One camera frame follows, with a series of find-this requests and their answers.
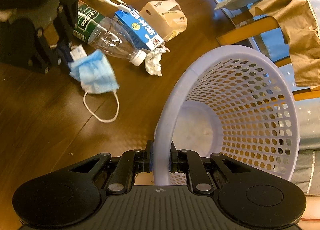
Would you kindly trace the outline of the small white wrapper packet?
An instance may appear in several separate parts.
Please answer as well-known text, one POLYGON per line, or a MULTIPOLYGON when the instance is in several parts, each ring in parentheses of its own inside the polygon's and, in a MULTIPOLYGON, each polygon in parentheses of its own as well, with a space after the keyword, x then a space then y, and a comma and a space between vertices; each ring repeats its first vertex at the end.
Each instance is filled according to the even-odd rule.
POLYGON ((73 61, 80 60, 80 59, 87 56, 87 53, 85 52, 85 49, 83 48, 83 46, 81 44, 80 45, 73 45, 71 47, 70 54, 71 54, 73 61))

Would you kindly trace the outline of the clear plastic water bottle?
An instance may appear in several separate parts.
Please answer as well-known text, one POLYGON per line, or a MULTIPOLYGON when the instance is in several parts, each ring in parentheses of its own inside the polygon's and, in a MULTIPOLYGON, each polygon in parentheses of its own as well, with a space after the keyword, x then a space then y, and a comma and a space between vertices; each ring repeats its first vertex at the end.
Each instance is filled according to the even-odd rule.
POLYGON ((146 53, 134 45, 123 27, 83 1, 78 1, 78 19, 73 35, 94 49, 111 57, 125 58, 137 67, 146 58, 146 53))

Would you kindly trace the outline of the lavender plastic mesh basket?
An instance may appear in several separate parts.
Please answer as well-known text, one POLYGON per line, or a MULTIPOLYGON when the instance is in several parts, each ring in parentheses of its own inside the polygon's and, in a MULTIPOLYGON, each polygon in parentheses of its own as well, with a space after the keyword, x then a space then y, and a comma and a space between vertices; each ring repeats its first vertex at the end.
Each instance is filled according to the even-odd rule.
POLYGON ((174 182, 175 147, 220 153, 291 180, 299 139, 293 93, 276 65, 246 46, 218 47, 183 73, 165 103, 153 140, 154 179, 174 182))

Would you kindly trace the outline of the blue face mask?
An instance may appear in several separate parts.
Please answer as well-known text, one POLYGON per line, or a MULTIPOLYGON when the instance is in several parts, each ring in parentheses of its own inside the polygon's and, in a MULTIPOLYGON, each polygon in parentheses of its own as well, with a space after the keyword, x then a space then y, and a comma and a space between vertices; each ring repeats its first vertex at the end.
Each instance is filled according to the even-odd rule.
POLYGON ((119 99, 117 90, 119 84, 117 83, 114 71, 108 61, 107 57, 101 50, 95 50, 86 57, 71 61, 68 63, 70 73, 69 75, 80 82, 84 95, 82 98, 83 104, 86 109, 92 114, 99 122, 111 123, 114 122, 119 114, 119 99), (86 96, 88 94, 104 94, 111 92, 117 103, 117 110, 113 118, 102 119, 99 118, 88 106, 86 96))

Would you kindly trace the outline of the white tissue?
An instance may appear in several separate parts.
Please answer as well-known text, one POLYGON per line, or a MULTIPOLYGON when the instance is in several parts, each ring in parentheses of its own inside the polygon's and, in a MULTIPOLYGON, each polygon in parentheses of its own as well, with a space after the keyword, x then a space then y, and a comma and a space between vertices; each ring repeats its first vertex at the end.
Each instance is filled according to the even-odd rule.
POLYGON ((162 54, 166 52, 164 47, 150 51, 144 60, 146 72, 150 75, 162 76, 161 64, 162 54))

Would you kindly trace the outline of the blue milk carton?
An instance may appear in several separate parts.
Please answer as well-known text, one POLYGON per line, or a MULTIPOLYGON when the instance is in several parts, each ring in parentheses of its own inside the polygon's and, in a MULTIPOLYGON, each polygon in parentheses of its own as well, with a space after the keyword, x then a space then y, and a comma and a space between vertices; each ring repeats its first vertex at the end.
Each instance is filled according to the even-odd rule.
POLYGON ((131 8, 130 12, 118 10, 113 19, 129 34, 136 48, 149 51, 162 48, 164 52, 169 51, 163 38, 136 9, 131 8))

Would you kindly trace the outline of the beige tissue pack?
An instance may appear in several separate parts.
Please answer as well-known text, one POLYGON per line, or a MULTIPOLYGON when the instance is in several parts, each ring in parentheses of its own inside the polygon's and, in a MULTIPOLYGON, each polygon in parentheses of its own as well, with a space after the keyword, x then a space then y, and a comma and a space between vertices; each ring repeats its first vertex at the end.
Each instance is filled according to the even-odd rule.
POLYGON ((139 15, 165 42, 184 32, 188 26, 187 18, 175 0, 150 1, 139 15))

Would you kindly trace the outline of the wooden chair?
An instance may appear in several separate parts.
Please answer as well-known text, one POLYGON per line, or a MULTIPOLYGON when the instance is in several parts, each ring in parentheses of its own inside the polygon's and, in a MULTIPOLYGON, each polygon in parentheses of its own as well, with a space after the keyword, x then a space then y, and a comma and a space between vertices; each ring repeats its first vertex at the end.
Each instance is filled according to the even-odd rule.
MULTIPOLYGON (((236 44, 263 32, 279 28, 278 22, 273 17, 266 16, 255 21, 249 10, 231 18, 231 21, 237 27, 216 38, 220 45, 236 44)), ((292 93, 296 101, 319 98, 319 86, 295 90, 292 93)))

